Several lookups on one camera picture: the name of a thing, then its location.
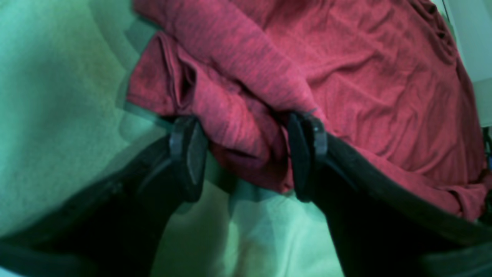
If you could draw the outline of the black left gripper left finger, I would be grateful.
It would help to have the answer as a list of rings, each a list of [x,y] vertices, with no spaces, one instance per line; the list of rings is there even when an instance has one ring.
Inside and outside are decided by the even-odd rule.
[[[167,222],[203,190],[208,138],[196,117],[32,225],[1,238],[1,269],[20,277],[148,277]]]

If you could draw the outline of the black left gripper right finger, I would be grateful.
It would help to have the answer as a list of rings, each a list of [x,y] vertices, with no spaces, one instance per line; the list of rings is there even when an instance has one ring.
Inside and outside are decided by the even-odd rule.
[[[323,212],[346,277],[490,277],[491,226],[408,192],[308,113],[288,122],[294,190]]]

